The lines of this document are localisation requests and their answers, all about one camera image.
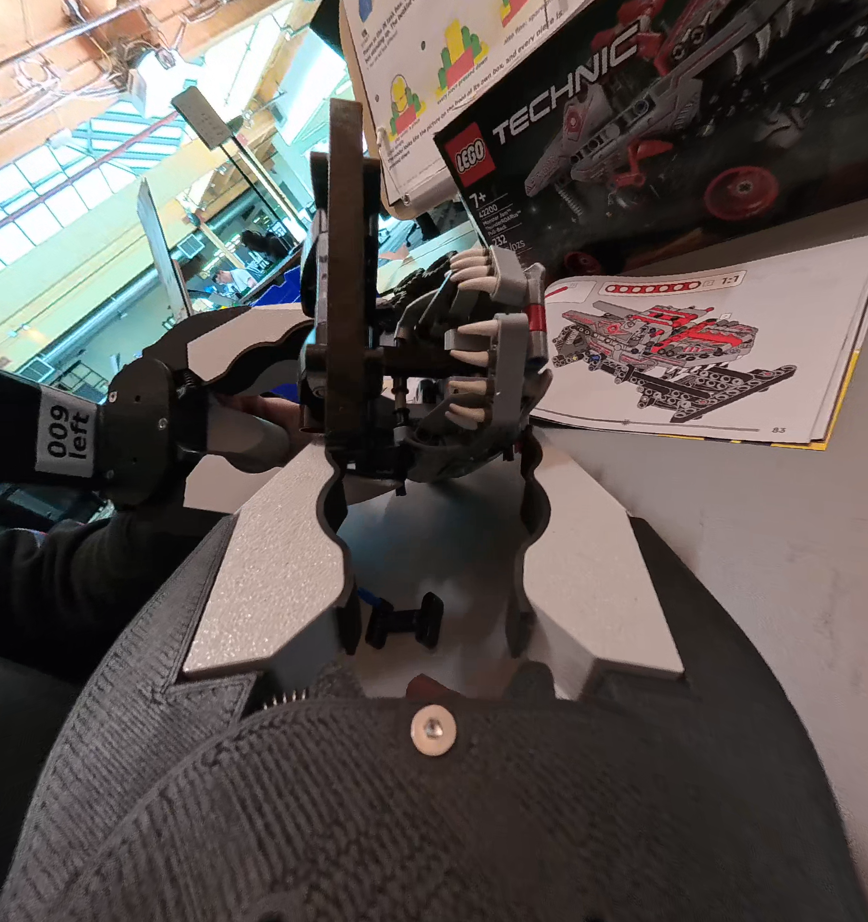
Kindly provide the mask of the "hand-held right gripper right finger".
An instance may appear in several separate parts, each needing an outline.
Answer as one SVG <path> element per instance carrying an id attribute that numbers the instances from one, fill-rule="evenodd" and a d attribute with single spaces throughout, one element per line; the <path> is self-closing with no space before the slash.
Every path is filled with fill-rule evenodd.
<path id="1" fill-rule="evenodd" d="M 623 506 L 544 432 L 520 442 L 524 539 L 509 653 L 548 667 L 578 700 L 608 674 L 678 680 L 684 665 Z"/>

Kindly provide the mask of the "person's left hand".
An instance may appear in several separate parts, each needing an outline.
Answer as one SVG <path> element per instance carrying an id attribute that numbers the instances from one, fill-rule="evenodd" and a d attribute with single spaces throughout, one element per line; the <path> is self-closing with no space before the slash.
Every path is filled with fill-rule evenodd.
<path id="1" fill-rule="evenodd" d="M 258 419 L 278 425 L 290 439 L 302 435 L 301 407 L 286 398 L 218 395 L 217 399 L 229 409 L 248 413 Z"/>

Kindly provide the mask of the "black toy set box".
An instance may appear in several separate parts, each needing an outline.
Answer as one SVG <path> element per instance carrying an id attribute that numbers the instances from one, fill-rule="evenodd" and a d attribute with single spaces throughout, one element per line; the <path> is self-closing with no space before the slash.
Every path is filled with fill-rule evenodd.
<path id="1" fill-rule="evenodd" d="M 436 134 L 485 247 L 619 274 L 868 198 L 868 1 L 592 2 Z"/>

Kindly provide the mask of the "white instruction booklet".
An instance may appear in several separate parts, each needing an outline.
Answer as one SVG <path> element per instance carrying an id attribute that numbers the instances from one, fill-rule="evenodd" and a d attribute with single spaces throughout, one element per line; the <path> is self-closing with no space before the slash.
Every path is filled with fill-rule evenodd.
<path id="1" fill-rule="evenodd" d="M 695 273 L 568 278 L 545 315 L 562 427 L 823 449 L 868 328 L 868 236 Z"/>

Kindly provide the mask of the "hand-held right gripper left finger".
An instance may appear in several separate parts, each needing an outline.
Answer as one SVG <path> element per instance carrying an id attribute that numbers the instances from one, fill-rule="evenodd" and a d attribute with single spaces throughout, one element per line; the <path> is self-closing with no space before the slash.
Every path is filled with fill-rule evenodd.
<path id="1" fill-rule="evenodd" d="M 314 681 L 359 644 L 342 474 L 316 436 L 244 503 L 182 673 Z"/>

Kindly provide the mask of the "grey black toy brick model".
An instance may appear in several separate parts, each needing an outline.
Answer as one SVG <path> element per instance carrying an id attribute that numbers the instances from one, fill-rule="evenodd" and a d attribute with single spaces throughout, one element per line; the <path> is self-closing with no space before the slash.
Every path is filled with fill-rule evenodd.
<path id="1" fill-rule="evenodd" d="M 312 155 L 314 342 L 301 352 L 303 420 L 342 475 L 435 483 L 523 448 L 552 374 L 545 269 L 478 245 L 428 291 L 378 295 L 381 163 L 359 102 L 335 98 L 329 150 Z"/>

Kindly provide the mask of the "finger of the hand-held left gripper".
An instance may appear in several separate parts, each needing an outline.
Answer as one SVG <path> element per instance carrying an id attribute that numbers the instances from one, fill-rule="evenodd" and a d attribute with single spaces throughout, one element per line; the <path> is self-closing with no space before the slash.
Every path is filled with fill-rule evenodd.
<path id="1" fill-rule="evenodd" d="M 236 513 L 261 488 L 262 473 L 241 471 L 222 455 L 205 455 L 185 479 L 182 506 Z"/>
<path id="2" fill-rule="evenodd" d="M 300 306 L 254 306 L 188 346 L 188 367 L 212 391 L 260 396 L 299 378 L 313 319 Z"/>

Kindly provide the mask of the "white standing board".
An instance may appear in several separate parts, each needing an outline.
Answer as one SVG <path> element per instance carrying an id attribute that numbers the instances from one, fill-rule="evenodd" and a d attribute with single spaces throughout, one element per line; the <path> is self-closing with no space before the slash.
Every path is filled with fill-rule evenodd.
<path id="1" fill-rule="evenodd" d="M 171 256 L 163 226 L 147 179 L 140 180 L 137 193 L 137 216 L 148 242 L 159 282 L 164 287 L 168 305 L 176 322 L 189 318 L 190 296 L 180 267 Z"/>

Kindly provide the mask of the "person's black clothing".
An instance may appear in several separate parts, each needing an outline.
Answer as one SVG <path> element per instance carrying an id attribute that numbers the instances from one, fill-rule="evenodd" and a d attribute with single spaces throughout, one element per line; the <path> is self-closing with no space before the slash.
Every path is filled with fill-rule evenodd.
<path id="1" fill-rule="evenodd" d="M 47 669 L 0 657 L 0 893 L 48 754 L 100 654 Z"/>

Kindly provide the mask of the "small black toy brick piece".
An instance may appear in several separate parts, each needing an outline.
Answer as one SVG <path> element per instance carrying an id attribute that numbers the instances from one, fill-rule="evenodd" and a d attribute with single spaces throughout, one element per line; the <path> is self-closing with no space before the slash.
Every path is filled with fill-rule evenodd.
<path id="1" fill-rule="evenodd" d="M 366 628 L 365 643 L 381 650 L 394 634 L 413 634 L 416 641 L 428 650 L 435 650 L 440 640 L 444 605 L 435 593 L 425 593 L 420 606 L 396 609 L 387 600 L 366 589 L 358 590 L 359 599 L 371 607 Z"/>

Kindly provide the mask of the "grey panel on black stand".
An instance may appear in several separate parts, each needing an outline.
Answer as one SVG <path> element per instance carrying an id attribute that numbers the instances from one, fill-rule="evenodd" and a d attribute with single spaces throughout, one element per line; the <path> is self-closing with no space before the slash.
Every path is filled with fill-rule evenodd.
<path id="1" fill-rule="evenodd" d="M 309 236 L 308 223 L 293 207 L 267 167 L 243 141 L 238 131 L 224 121 L 197 86 L 191 86 L 171 101 L 177 115 L 208 150 L 218 150 L 269 213 L 298 242 Z"/>

